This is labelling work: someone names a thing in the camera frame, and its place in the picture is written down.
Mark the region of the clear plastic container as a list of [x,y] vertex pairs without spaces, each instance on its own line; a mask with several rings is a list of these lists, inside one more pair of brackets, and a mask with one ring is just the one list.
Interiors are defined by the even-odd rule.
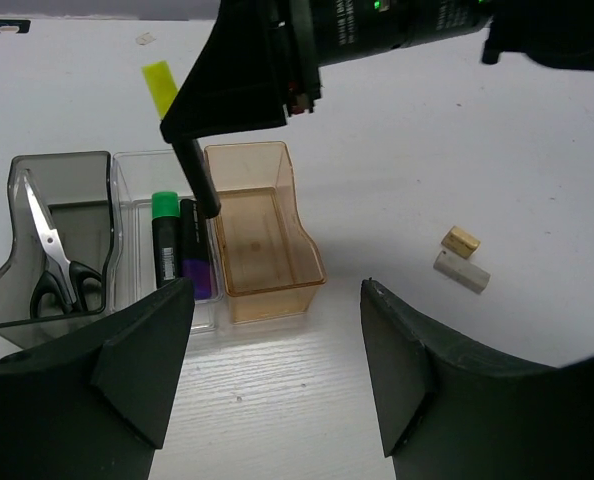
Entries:
[[115,203],[121,214],[122,249],[115,270],[114,308],[121,310],[156,289],[151,196],[173,191],[194,197],[171,150],[117,153],[113,158]]

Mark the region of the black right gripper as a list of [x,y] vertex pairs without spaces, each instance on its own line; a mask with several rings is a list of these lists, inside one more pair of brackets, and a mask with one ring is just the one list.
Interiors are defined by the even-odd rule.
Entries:
[[322,67],[475,33],[492,17],[490,1],[274,1],[270,27],[270,5],[220,4],[188,74],[197,138],[282,127],[284,105],[314,110]]

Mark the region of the left corner label sticker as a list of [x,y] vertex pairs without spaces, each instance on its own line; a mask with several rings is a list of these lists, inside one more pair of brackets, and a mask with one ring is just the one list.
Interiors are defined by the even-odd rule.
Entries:
[[0,19],[0,34],[27,34],[31,21],[27,19]]

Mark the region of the smoky grey plastic container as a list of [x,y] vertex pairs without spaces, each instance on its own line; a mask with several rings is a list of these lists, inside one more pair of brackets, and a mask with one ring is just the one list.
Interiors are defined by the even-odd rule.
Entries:
[[119,232],[106,151],[21,155],[7,183],[11,252],[0,337],[27,349],[107,315]]

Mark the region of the yellow cap black highlighter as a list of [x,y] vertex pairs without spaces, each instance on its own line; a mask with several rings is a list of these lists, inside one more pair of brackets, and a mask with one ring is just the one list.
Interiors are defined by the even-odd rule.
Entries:
[[158,61],[141,68],[148,91],[160,119],[160,132],[178,160],[196,201],[206,218],[215,218],[221,201],[199,145],[188,110],[192,106],[188,76],[178,86],[169,64]]

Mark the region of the black handled scissors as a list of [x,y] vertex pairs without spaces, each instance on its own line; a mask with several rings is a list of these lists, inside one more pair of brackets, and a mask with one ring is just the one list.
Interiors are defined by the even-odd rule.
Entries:
[[24,169],[20,174],[35,226],[39,244],[44,252],[45,265],[30,300],[30,317],[41,317],[41,304],[45,295],[52,295],[63,315],[89,313],[84,284],[94,280],[102,283],[101,275],[91,267],[71,261],[64,250],[53,216],[40,194],[32,172]]

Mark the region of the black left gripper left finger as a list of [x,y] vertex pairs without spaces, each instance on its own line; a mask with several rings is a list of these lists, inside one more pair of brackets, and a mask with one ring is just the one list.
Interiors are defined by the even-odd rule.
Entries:
[[146,479],[166,437],[195,307],[179,279],[0,359],[0,479]]

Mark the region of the white eraser block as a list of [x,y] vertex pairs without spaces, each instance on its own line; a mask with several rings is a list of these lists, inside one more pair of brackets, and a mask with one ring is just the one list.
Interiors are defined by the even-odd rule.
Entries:
[[487,271],[444,249],[436,257],[433,268],[475,294],[481,294],[491,279]]

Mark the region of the green cap black highlighter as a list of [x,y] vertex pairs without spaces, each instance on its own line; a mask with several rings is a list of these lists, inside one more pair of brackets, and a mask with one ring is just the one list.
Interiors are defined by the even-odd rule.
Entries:
[[156,192],[151,200],[155,283],[162,288],[181,276],[180,205],[178,194],[172,191]]

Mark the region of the purple cap black highlighter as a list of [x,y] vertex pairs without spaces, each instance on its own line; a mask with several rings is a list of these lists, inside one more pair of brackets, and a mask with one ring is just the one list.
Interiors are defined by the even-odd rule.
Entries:
[[195,200],[180,201],[181,273],[194,285],[194,298],[213,296],[213,275],[207,221]]

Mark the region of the orange plastic container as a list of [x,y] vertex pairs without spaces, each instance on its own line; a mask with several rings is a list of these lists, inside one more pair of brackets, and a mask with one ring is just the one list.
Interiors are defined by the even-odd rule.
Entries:
[[231,321],[305,313],[327,275],[300,220],[283,142],[205,148],[221,211],[214,222]]

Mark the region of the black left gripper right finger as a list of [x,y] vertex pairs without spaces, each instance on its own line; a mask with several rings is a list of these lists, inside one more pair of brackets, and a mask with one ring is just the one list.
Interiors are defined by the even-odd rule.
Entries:
[[397,478],[594,479],[594,356],[550,367],[497,351],[373,279],[360,310]]

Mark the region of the yellow eraser block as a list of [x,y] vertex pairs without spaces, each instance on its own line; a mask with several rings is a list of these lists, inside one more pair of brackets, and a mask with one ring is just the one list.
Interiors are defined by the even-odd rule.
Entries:
[[469,259],[481,241],[461,227],[453,226],[442,239],[441,245],[459,257]]

